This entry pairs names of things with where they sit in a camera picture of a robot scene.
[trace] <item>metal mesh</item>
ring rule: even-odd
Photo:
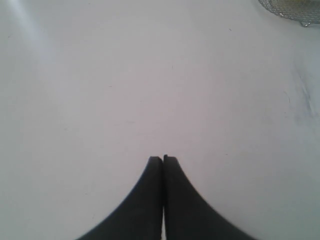
[[[304,27],[320,24],[320,0],[259,0],[271,13],[299,21]]]

